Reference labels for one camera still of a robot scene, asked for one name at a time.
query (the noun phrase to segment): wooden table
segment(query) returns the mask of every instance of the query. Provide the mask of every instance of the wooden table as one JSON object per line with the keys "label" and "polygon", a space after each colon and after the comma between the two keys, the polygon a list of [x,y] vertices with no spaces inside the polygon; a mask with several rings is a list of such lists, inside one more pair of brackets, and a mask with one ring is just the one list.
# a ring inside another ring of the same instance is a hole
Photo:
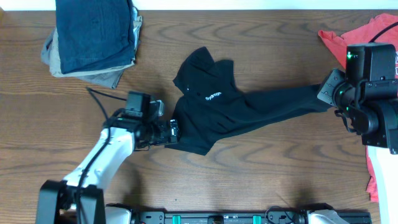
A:
{"label": "wooden table", "polygon": [[[117,90],[54,78],[40,61],[54,12],[6,12],[0,27],[0,223],[32,223],[37,194],[61,180],[97,142],[103,115],[85,90],[143,91],[170,118],[181,92],[172,83],[195,49],[231,58],[242,91],[320,83],[340,67],[317,36],[342,34],[382,11],[141,11],[137,65]],[[108,112],[123,102],[101,98]],[[168,211],[265,210],[326,202],[371,212],[361,139],[333,110],[218,141],[207,156],[154,147],[119,169],[105,200]]]}

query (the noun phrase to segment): black shirt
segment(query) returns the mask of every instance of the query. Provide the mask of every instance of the black shirt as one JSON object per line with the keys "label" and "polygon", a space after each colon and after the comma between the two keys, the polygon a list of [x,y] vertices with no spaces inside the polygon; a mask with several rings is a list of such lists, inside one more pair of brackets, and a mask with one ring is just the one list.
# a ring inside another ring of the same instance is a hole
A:
{"label": "black shirt", "polygon": [[317,99],[319,85],[244,94],[236,88],[233,61],[214,62],[206,47],[182,63],[174,84],[184,94],[173,113],[181,138],[166,147],[200,155],[219,139],[330,108]]}

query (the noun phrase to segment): black cloth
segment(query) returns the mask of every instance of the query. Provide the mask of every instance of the black cloth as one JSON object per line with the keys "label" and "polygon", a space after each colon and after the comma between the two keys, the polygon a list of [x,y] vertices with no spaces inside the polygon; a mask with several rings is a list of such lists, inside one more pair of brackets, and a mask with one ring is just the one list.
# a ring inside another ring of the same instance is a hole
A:
{"label": "black cloth", "polygon": [[130,0],[56,0],[63,74],[129,65],[134,58]]}
{"label": "black cloth", "polygon": [[233,61],[214,62],[206,47],[182,63],[174,84],[184,94],[173,113],[181,138],[166,147],[200,155],[219,139],[331,107],[317,99],[319,85],[242,93],[235,85]]}

